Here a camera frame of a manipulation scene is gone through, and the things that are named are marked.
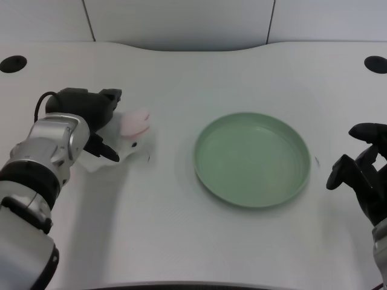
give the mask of plush toy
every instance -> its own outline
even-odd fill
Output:
[[[95,172],[103,166],[114,166],[121,163],[130,154],[138,151],[144,142],[144,134],[149,129],[149,112],[142,108],[133,113],[114,112],[110,122],[97,131],[103,142],[117,152],[119,162],[103,156],[96,157],[82,151],[77,161],[89,172]]]

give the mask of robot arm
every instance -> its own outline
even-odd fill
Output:
[[[110,121],[120,96],[116,89],[64,89],[12,149],[0,171],[0,289],[45,289],[50,282],[59,262],[47,236],[51,210],[83,149],[119,160],[96,131]]]
[[[374,259],[387,285],[387,165],[379,171],[373,166],[378,154],[387,159],[387,125],[358,124],[349,134],[372,145],[355,160],[343,155],[333,166],[327,189],[334,190],[344,182],[355,191],[361,209],[374,226]]]

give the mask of plate rim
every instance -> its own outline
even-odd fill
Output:
[[[307,174],[304,176],[304,180],[302,181],[302,183],[300,184],[300,186],[292,193],[290,194],[286,199],[282,200],[281,202],[276,202],[276,203],[271,203],[271,204],[265,204],[265,205],[244,205],[244,204],[238,204],[234,201],[231,201],[231,200],[228,200],[227,198],[224,198],[220,195],[218,195],[216,193],[216,191],[212,190],[204,181],[203,181],[203,178],[202,176],[200,176],[200,171],[198,170],[198,164],[197,164],[197,159],[196,159],[196,156],[197,156],[197,150],[198,150],[198,143],[199,143],[199,140],[200,140],[200,137],[203,135],[204,131],[206,131],[206,129],[208,129],[211,125],[213,125],[214,123],[216,123],[217,121],[219,121],[220,119],[223,119],[223,118],[227,118],[227,117],[230,117],[230,116],[233,116],[233,115],[242,115],[242,114],[253,114],[253,115],[260,115],[260,116],[264,116],[264,117],[268,117],[268,118],[271,118],[271,119],[275,119],[276,121],[284,124],[285,126],[289,127],[299,138],[300,140],[303,142],[305,148],[306,148],[306,155],[307,155],[307,158],[308,158],[308,162],[307,162]],[[287,201],[293,199],[295,196],[297,196],[298,194],[300,194],[301,191],[303,191],[303,189],[305,188],[305,186],[308,184],[309,182],[309,179],[310,179],[310,172],[311,172],[311,155],[310,155],[310,151],[309,151],[309,148],[305,142],[305,140],[302,138],[302,136],[292,127],[290,126],[289,124],[285,123],[284,121],[276,118],[276,117],[273,117],[271,115],[267,115],[267,114],[262,114],[262,113],[257,113],[257,112],[236,112],[236,113],[230,113],[230,114],[227,114],[227,115],[223,115],[223,116],[220,116],[219,118],[213,120],[212,122],[210,122],[206,127],[204,127],[201,132],[199,133],[197,139],[196,139],[196,142],[195,142],[195,145],[193,147],[193,166],[195,168],[195,174],[197,175],[200,183],[202,183],[202,185],[205,186],[205,188],[207,188],[211,194],[215,195],[217,198],[220,198],[222,199],[223,201],[226,201],[230,204],[233,204],[233,205],[237,205],[239,207],[244,207],[244,208],[267,208],[267,207],[275,207],[277,205],[281,205],[281,204],[284,204],[286,203]]]

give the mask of white table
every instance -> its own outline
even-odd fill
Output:
[[[277,43],[219,53],[166,53],[114,43],[0,45],[27,66],[0,74],[0,162],[23,140],[46,91],[123,90],[119,110],[147,106],[146,150],[87,174],[74,166],[53,210],[60,263],[49,289],[207,281],[273,289],[371,289],[381,282],[372,225],[355,194],[325,189],[343,153],[367,147],[348,130],[387,123],[387,75],[363,64],[387,43]],[[245,210],[200,186],[192,148],[201,129],[254,111],[293,126],[312,154],[310,182],[278,208]]]

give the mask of green plastic plate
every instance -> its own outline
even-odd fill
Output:
[[[209,124],[194,151],[196,173],[215,195],[242,207],[269,207],[306,185],[310,154],[284,122],[256,113],[227,115]]]

